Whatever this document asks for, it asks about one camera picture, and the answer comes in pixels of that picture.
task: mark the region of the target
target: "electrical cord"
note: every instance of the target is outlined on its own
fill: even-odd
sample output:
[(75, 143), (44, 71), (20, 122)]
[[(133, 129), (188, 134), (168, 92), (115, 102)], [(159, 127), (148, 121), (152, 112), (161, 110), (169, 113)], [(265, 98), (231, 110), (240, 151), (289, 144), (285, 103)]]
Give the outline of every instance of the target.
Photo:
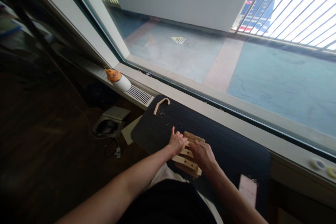
[[(77, 106), (77, 104), (72, 100), (72, 98), (69, 96), (69, 94), (67, 93), (67, 91), (66, 91), (64, 88), (63, 88), (63, 90), (64, 90), (64, 93), (66, 94), (66, 96), (68, 97), (68, 99), (71, 101), (71, 103), (75, 106), (75, 108), (76, 108), (79, 112), (82, 113), (82, 115), (83, 115), (84, 118), (86, 119), (87, 126), (88, 126), (88, 130), (89, 130), (89, 134), (90, 134), (94, 139), (97, 139), (97, 140), (106, 139), (106, 138), (111, 138), (111, 139), (112, 139), (112, 140), (105, 146), (105, 150), (104, 150), (104, 155), (105, 155), (105, 157), (106, 157), (106, 158), (110, 158), (110, 157), (112, 157), (112, 156), (117, 156), (117, 158), (119, 158), (119, 157), (120, 157), (120, 146), (119, 146), (119, 140), (118, 140), (118, 138), (113, 138), (113, 137), (108, 136), (108, 135), (105, 135), (105, 134), (101, 134), (101, 135), (106, 136), (106, 137), (102, 137), (102, 138), (98, 138), (98, 137), (94, 136), (94, 135), (92, 134), (92, 132), (91, 132), (90, 121), (89, 121), (89, 119), (87, 118), (87, 116), (85, 115), (84, 111), (81, 110), (81, 109)], [(116, 141), (117, 141), (117, 148), (116, 148), (116, 151), (114, 152), (114, 154), (107, 156), (107, 155), (106, 155), (106, 150), (107, 150), (108, 146), (109, 146), (111, 143), (113, 143), (113, 139), (116, 139)]]

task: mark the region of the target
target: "glass pane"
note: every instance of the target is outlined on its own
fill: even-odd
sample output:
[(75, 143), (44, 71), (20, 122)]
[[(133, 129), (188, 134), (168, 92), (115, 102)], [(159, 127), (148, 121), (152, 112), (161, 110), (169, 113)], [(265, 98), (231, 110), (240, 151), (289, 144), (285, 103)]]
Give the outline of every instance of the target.
[(102, 0), (126, 61), (333, 155), (335, 1)]

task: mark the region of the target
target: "person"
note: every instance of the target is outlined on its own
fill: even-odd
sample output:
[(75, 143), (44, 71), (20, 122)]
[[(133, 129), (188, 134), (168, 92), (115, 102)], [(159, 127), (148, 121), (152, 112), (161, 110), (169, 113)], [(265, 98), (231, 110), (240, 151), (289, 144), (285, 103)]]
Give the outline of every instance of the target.
[[(186, 141), (172, 127), (167, 146), (116, 176), (56, 223), (223, 223), (214, 205), (166, 164)], [(208, 144), (195, 141), (190, 149), (235, 223), (267, 223), (227, 178)]]

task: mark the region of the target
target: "black tabletop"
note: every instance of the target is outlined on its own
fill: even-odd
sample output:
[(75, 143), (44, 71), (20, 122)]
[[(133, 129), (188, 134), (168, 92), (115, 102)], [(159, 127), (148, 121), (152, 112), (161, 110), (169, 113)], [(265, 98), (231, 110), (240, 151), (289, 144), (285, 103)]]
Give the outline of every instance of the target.
[[(163, 98), (166, 96), (158, 95), (150, 104), (131, 133), (133, 141), (153, 154), (168, 144), (173, 126), (176, 131), (181, 133), (188, 131), (204, 138), (211, 146), (219, 166), (237, 188), (241, 174), (257, 180), (259, 187), (256, 209), (265, 216), (271, 161), (268, 150), (169, 97), (167, 98), (170, 100), (170, 105), (165, 101), (154, 115), (156, 104)], [(193, 178), (175, 167), (171, 160), (168, 162), (168, 166), (187, 179), (216, 206), (225, 209), (204, 175)]]

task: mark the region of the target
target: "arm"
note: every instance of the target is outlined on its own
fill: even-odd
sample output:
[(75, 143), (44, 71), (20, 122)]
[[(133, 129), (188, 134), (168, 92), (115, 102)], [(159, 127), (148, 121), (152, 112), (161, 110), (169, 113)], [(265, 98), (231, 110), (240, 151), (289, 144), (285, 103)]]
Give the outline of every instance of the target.
[(57, 223), (116, 223), (161, 166), (182, 151), (186, 141), (173, 127), (166, 147), (119, 174)]
[(194, 144), (190, 144), (190, 149), (196, 163), (219, 194), (235, 223), (267, 223), (227, 178), (223, 170), (219, 167), (210, 145), (195, 141)]

